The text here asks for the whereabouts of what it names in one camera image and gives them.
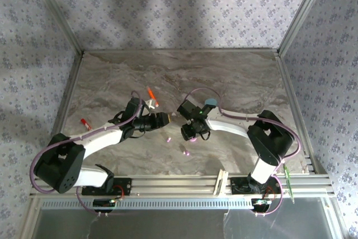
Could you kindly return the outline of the white clip block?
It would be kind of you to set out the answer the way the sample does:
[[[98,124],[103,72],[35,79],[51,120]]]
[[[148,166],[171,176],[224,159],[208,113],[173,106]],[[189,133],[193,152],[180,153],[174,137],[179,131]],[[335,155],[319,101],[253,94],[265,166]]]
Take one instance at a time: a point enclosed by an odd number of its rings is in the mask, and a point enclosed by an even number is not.
[[[229,173],[225,170],[220,169],[216,177],[215,186],[213,190],[214,196],[225,195]]]

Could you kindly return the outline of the left black controller box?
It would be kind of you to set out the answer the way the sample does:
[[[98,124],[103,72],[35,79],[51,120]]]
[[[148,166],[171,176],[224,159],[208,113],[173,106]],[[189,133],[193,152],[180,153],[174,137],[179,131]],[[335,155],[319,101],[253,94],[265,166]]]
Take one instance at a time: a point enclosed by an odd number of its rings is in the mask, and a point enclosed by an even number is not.
[[[96,213],[110,213],[116,205],[115,199],[94,199],[92,206]]]

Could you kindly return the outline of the black controller box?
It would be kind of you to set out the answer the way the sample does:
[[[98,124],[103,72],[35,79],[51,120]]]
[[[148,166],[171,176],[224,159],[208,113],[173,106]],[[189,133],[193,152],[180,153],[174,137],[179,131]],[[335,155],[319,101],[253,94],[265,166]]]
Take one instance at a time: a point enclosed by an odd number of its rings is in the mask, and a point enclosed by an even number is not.
[[[257,213],[266,213],[272,204],[271,199],[251,199],[253,211]]]
[[[92,206],[96,213],[110,213],[116,205],[115,199],[94,199]]]

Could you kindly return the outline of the grey metal panel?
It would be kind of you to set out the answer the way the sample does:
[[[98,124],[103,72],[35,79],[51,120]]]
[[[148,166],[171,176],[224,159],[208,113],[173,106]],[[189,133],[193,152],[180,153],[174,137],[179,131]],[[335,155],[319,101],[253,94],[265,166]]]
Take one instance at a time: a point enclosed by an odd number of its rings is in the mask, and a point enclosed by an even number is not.
[[[248,210],[136,210],[96,217],[83,210],[43,210],[31,239],[345,239],[322,212],[256,217]]]

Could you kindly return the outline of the right black controller box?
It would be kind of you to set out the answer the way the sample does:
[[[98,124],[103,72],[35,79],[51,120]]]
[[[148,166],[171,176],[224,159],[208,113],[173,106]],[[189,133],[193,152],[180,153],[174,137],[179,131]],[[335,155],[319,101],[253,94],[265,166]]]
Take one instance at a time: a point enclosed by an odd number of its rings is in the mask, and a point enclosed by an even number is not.
[[[257,213],[266,213],[272,204],[271,199],[251,199],[253,211]]]

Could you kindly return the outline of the green pen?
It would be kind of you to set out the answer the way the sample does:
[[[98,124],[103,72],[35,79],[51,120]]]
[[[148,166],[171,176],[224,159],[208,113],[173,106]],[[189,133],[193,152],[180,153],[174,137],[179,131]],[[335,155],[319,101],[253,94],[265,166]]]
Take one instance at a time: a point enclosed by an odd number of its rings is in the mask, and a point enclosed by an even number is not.
[[[283,169],[284,169],[286,186],[287,186],[287,189],[288,189],[290,199],[291,199],[292,203],[295,204],[295,198],[294,198],[293,190],[292,190],[292,187],[291,187],[291,177],[290,177],[289,169],[288,169],[287,165],[285,164],[285,162],[282,164],[282,166],[283,166]]]

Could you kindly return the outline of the aluminium mounting rail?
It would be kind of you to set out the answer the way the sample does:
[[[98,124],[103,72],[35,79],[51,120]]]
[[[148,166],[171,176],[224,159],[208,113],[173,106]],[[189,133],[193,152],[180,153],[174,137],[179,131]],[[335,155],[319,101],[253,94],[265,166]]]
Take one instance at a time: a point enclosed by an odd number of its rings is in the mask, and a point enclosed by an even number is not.
[[[217,175],[157,175],[157,176],[128,176],[132,179],[130,197],[138,198],[212,198]],[[225,195],[218,197],[232,196],[230,178],[245,177],[243,175],[229,174]],[[334,197],[332,184],[328,175],[323,174],[302,174],[291,175],[291,187],[294,198],[311,197]],[[270,199],[277,199],[281,196],[290,198],[286,186],[285,176],[278,177],[280,194],[268,194]],[[237,197],[259,198],[260,194],[236,194]]]

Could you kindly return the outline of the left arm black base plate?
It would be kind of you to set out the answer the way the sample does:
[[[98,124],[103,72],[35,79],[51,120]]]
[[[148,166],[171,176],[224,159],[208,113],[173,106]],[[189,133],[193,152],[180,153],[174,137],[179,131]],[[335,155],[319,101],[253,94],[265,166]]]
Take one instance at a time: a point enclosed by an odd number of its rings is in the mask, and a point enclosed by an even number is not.
[[[131,178],[114,177],[105,182],[102,187],[86,186],[81,194],[84,196],[129,196],[131,184]]]

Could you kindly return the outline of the aluminium table end rail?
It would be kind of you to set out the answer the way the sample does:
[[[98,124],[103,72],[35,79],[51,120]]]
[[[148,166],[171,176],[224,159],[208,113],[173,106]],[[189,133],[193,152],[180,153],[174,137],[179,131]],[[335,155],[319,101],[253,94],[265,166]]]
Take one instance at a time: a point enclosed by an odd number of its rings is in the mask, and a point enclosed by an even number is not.
[[[138,50],[120,50],[120,49],[102,49],[102,50],[84,50],[84,53],[176,53],[176,52],[250,52],[250,53],[278,53],[277,49],[270,48],[206,48],[206,49],[138,49]]]

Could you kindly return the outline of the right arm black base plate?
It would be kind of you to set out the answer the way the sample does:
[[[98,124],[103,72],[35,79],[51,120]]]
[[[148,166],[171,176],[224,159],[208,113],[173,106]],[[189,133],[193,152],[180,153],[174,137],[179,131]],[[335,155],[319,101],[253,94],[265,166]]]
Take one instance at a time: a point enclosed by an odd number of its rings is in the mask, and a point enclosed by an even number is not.
[[[230,187],[233,195],[236,194],[280,194],[279,183],[270,177],[266,183],[259,183],[250,177],[230,178]]]

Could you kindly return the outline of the aluminium table side rail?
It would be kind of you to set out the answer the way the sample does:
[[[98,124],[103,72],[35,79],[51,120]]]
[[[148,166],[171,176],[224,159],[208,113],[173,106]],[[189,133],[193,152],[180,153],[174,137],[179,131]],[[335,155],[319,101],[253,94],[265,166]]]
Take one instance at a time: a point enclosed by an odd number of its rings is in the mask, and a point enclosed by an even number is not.
[[[309,167],[308,171],[314,174],[322,174],[323,172],[321,171],[319,163],[314,155],[314,150],[310,142],[307,129],[304,124],[304,119],[300,111],[300,107],[296,98],[296,94],[288,70],[285,66],[284,61],[280,58],[277,52],[275,53],[275,59],[278,63],[279,71],[282,77],[282,82],[285,87],[286,93],[288,95],[291,112],[297,129],[297,134],[302,142],[302,151],[304,155],[308,157],[308,159],[310,160],[310,164],[307,164]]]
[[[63,97],[54,121],[53,130],[51,131],[50,139],[45,144],[45,148],[47,148],[50,143],[52,137],[58,133],[61,133],[65,127],[65,123],[68,116],[69,106],[72,101],[74,89],[77,83],[78,74],[81,69],[82,58],[84,52],[81,55],[76,56],[72,65],[72,68],[69,73],[69,78],[67,80],[67,84],[63,93]]]

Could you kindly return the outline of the aluminium frame post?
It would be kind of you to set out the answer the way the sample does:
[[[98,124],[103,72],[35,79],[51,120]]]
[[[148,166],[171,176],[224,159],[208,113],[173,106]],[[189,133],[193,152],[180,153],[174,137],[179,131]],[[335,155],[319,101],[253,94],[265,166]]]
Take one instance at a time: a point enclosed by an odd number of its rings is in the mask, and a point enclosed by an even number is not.
[[[282,42],[277,49],[277,53],[280,58],[286,54],[314,3],[315,0],[302,0],[286,34],[282,39]]]
[[[77,40],[74,32],[72,31],[67,19],[65,18],[64,12],[61,10],[60,4],[57,0],[44,0],[49,11],[55,18],[59,28],[62,30],[63,34],[67,38],[70,46],[75,51],[76,55],[80,58],[83,55],[83,50]]]

